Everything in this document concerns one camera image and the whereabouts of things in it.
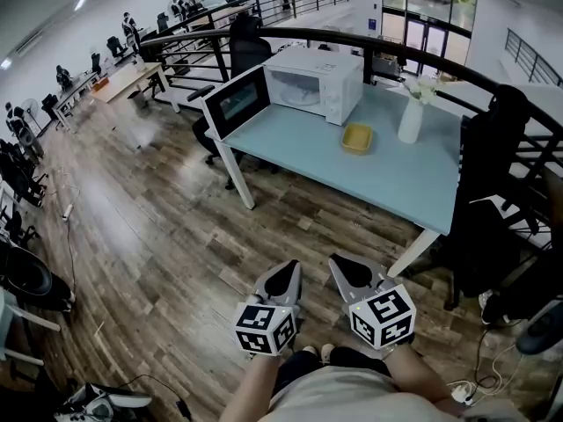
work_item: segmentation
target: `yellow container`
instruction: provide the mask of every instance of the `yellow container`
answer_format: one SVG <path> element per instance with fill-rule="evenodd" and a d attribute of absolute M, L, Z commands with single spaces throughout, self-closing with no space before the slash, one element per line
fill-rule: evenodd
<path fill-rule="evenodd" d="M 371 127 L 362 123 L 350 122 L 346 125 L 342 135 L 342 147 L 348 153 L 363 155 L 369 150 L 372 137 L 373 130 Z"/>

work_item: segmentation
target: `glass door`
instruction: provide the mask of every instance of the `glass door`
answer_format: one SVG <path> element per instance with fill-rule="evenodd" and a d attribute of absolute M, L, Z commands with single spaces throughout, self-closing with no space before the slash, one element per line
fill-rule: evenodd
<path fill-rule="evenodd" d="M 424 51 L 436 56 L 442 56 L 442 51 L 444 47 L 444 42 L 446 40 L 446 32 L 440 28 L 434 26 L 426 26 L 426 32 L 424 36 Z M 436 77 L 438 70 L 423 65 L 422 75 Z"/>
<path fill-rule="evenodd" d="M 424 45 L 424 32 L 424 24 L 414 20 L 408 20 L 406 25 L 406 46 L 422 50 L 422 46 Z M 418 74 L 419 66 L 420 64 L 417 61 L 406 60 L 406 66 L 403 70 L 412 74 Z"/>

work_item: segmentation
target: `light fixture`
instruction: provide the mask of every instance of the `light fixture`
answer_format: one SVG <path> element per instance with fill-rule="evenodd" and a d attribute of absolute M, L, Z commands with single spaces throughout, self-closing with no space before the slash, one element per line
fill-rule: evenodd
<path fill-rule="evenodd" d="M 2 64 L 0 64 L 0 67 L 4 70 L 7 70 L 10 66 L 11 66 L 10 58 L 6 58 L 5 60 L 2 61 Z"/>
<path fill-rule="evenodd" d="M 86 0 L 78 0 L 77 7 L 74 9 L 74 11 L 78 11 L 80 8 L 82 8 L 85 1 Z"/>

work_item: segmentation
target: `white stool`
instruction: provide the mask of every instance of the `white stool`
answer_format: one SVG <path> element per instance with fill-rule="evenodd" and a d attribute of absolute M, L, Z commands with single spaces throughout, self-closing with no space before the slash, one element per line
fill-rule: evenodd
<path fill-rule="evenodd" d="M 11 356 L 17 360 L 31 362 L 37 366 L 44 366 L 42 360 L 38 360 L 33 356 L 24 355 L 23 353 L 14 352 L 5 347 L 8 330 L 10 329 L 11 320 L 14 316 L 23 317 L 30 322 L 42 325 L 50 330 L 60 331 L 61 326 L 22 310 L 18 307 L 16 297 L 0 287 L 0 360 L 6 361 L 6 356 Z"/>

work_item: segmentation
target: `white vase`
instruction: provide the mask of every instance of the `white vase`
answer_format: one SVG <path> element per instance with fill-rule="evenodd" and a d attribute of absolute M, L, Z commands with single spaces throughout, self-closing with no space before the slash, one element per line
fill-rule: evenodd
<path fill-rule="evenodd" d="M 422 125 L 424 105 L 416 98 L 410 97 L 406 104 L 401 124 L 398 127 L 398 138 L 407 144 L 414 144 L 419 137 Z"/>

